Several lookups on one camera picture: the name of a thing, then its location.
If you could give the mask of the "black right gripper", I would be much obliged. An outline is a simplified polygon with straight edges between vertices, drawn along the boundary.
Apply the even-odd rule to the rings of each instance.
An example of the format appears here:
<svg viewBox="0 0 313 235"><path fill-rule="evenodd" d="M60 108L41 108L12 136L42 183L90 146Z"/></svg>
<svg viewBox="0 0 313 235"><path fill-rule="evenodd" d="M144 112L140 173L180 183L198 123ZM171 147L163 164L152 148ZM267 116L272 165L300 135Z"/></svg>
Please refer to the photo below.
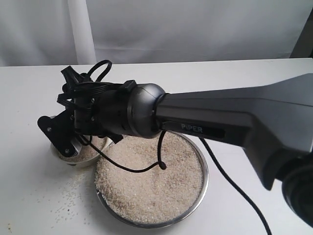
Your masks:
<svg viewBox="0 0 313 235"><path fill-rule="evenodd" d="M64 157L71 157L73 153L70 143L73 137L82 146L89 145L92 137L103 137L103 133L92 120L95 98L88 93L90 89L91 83L84 83L82 86L64 84L63 93L58 95L57 102L65 110L56 116L41 116L37 121L38 127Z"/></svg>

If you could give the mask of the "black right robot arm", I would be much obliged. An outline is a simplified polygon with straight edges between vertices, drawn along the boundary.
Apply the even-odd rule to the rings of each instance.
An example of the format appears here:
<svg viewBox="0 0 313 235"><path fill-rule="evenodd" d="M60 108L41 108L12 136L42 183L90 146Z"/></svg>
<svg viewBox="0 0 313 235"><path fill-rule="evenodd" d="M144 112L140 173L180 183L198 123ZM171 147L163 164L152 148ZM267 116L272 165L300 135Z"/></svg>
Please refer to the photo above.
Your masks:
<svg viewBox="0 0 313 235"><path fill-rule="evenodd" d="M288 206L313 223L313 76L248 88L169 94L152 83L68 77L65 110L38 126L66 157L83 136L153 138L173 131L243 148L263 187L282 182Z"/></svg>

